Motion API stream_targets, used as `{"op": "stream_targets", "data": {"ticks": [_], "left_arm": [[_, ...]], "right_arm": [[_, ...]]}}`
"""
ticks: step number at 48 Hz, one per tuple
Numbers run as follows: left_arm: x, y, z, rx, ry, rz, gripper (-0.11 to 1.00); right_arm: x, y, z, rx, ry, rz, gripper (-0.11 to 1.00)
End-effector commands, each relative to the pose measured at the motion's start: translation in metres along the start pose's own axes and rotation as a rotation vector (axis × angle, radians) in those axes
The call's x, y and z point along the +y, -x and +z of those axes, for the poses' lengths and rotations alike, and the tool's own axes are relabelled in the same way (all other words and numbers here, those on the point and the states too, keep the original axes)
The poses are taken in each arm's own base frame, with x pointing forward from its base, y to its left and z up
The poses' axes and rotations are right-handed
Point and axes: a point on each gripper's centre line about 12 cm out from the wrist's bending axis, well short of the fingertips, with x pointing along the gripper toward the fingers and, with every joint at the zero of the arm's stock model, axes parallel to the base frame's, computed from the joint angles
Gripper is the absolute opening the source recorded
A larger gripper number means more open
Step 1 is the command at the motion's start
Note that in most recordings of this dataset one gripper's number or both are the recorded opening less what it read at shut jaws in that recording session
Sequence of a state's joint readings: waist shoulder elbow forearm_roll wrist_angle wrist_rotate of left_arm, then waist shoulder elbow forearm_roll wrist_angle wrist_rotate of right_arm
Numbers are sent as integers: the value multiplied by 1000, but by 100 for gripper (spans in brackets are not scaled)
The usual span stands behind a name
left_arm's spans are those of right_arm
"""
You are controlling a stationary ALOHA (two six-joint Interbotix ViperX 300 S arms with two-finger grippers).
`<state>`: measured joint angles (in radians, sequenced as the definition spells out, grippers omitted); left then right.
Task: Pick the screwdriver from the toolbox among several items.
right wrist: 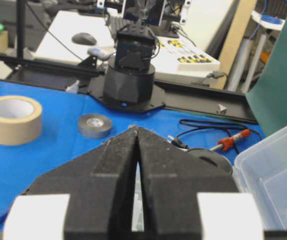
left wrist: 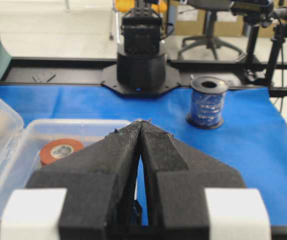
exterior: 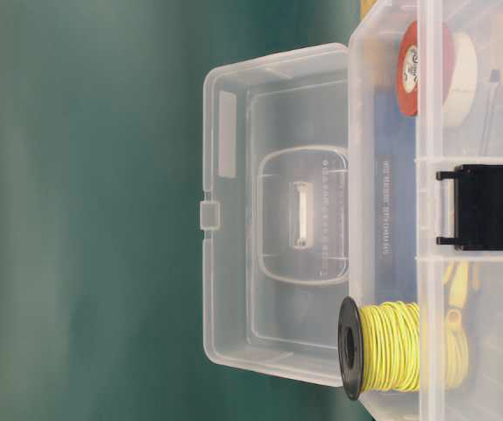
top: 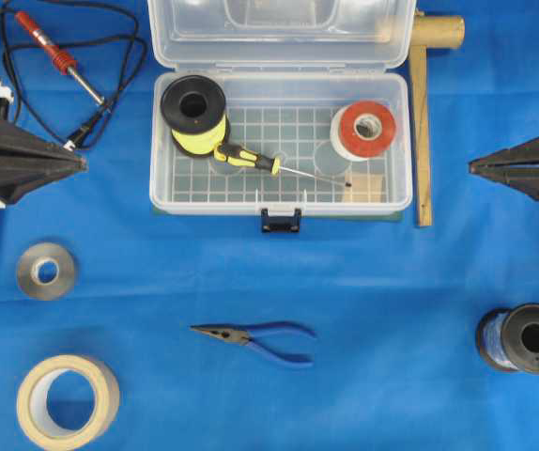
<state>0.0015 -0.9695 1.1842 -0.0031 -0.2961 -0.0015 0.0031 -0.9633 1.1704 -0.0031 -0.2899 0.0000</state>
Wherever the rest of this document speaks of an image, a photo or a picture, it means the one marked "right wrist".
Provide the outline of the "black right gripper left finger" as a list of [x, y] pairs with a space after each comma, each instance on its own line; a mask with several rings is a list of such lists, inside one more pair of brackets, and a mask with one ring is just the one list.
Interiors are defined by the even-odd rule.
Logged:
[[66, 240], [124, 240], [132, 230], [138, 129], [39, 176], [24, 196], [69, 194]]

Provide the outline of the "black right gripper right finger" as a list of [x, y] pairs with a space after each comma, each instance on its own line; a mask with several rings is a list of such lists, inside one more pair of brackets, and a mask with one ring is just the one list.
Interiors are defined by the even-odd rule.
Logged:
[[200, 240], [197, 193], [236, 193], [233, 177], [137, 128], [144, 231], [154, 240]]

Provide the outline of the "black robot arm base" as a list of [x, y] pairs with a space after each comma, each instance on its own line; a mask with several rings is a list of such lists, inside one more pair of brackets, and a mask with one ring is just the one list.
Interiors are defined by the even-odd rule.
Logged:
[[116, 53], [108, 60], [103, 76], [90, 80], [87, 93], [109, 109], [144, 113], [163, 108], [165, 90], [155, 84], [151, 64], [156, 36], [139, 23], [124, 26], [116, 33]]

